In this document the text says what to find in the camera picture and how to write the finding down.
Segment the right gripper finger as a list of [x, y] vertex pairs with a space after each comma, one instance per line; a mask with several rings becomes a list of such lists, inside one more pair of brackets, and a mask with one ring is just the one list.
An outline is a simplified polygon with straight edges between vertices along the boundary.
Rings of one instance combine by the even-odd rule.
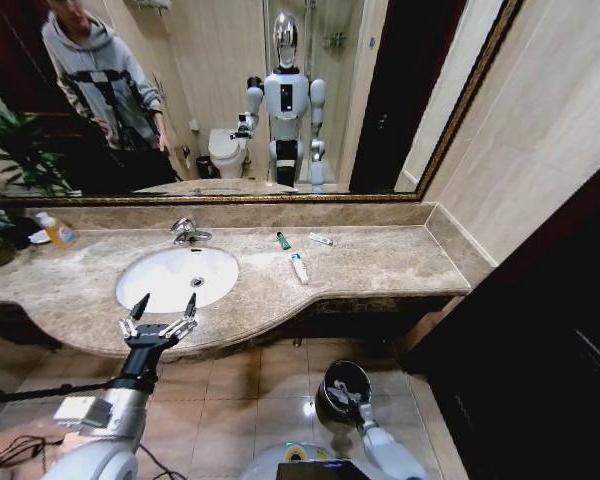
[[329, 392], [342, 404], [359, 404], [361, 401], [361, 394], [350, 392], [346, 384], [341, 381], [335, 381], [329, 388]]

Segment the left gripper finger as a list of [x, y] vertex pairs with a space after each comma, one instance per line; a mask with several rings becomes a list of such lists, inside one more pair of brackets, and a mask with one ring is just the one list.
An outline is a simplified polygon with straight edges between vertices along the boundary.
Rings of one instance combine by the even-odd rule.
[[197, 295], [193, 293], [187, 302], [184, 314], [165, 328], [166, 338], [182, 340], [197, 326], [195, 315], [197, 312]]
[[130, 310], [126, 317], [119, 320], [119, 326], [124, 339], [137, 338], [139, 332], [136, 328], [136, 322], [141, 319], [147, 304], [150, 299], [150, 294], [146, 293]]

